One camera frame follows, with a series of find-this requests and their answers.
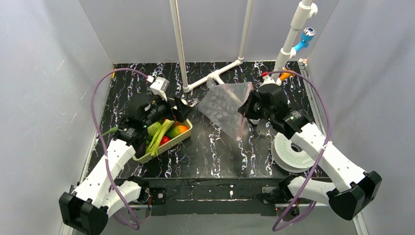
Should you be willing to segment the clear zip top bag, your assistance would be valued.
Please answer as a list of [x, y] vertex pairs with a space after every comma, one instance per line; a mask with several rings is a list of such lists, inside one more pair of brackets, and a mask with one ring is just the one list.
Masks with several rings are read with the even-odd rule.
[[197, 109], [230, 138], [240, 141], [247, 119], [238, 109], [247, 101], [252, 90], [252, 82], [211, 86]]

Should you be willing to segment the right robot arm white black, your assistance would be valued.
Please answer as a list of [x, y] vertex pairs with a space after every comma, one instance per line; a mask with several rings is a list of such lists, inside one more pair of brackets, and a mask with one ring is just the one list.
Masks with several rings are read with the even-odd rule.
[[330, 206], [345, 220], [352, 220], [375, 199], [382, 183], [380, 174], [366, 171], [349, 160], [326, 139], [310, 116], [288, 105], [278, 85], [266, 84], [251, 91], [238, 112], [245, 118], [269, 121], [278, 134], [303, 150], [331, 179], [329, 183], [291, 174], [276, 189], [261, 193], [261, 199], [290, 202], [299, 194]]

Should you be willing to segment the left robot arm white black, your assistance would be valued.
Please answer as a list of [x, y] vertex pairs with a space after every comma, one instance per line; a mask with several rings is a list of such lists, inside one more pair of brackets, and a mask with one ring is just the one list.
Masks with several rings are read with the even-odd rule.
[[63, 223], [87, 235], [101, 234], [112, 215], [149, 188], [148, 181], [140, 177], [130, 177], [119, 186], [115, 183], [124, 165], [145, 152], [148, 127], [161, 120], [184, 122], [193, 109], [177, 96], [132, 97], [98, 164], [71, 193], [64, 192], [59, 198]]

